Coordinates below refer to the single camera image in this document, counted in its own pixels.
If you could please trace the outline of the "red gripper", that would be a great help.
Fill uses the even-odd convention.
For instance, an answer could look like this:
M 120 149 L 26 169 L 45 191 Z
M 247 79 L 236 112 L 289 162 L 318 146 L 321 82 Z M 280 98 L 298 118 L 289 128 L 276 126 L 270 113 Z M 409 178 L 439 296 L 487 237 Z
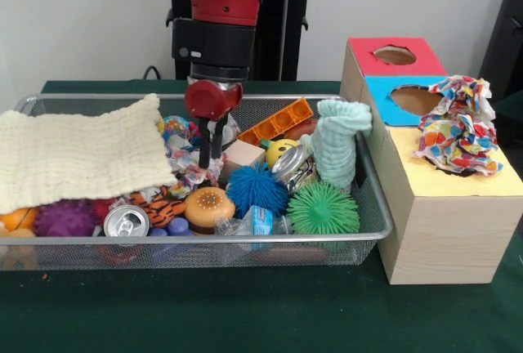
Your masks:
M 199 149 L 199 166 L 207 168 L 210 161 L 209 120 L 217 121 L 212 137 L 212 158 L 221 157 L 223 128 L 226 125 L 226 115 L 236 108 L 244 95 L 242 83 L 219 83 L 212 80 L 194 80 L 189 84 L 185 94 L 187 111 L 199 118 L 201 135 Z

